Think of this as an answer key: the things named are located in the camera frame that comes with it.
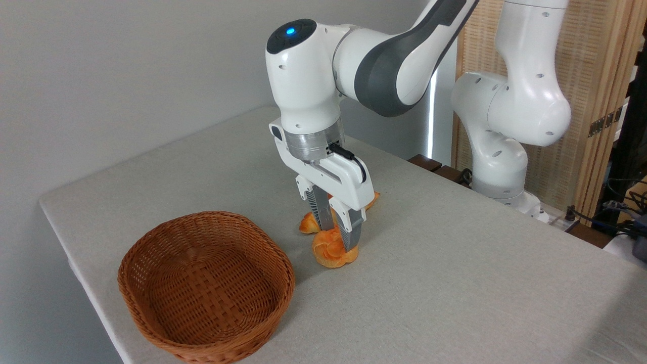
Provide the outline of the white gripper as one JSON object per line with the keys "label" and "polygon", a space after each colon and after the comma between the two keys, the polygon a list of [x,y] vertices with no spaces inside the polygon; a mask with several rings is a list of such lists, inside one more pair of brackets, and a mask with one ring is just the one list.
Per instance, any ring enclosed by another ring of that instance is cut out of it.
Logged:
{"label": "white gripper", "polygon": [[287,135],[280,119],[269,124],[270,133],[284,164],[298,173],[299,193],[307,201],[321,230],[340,230],[346,252],[354,249],[366,221],[366,208],[374,200],[374,187],[365,164],[331,154],[318,164],[294,157],[288,150]]}

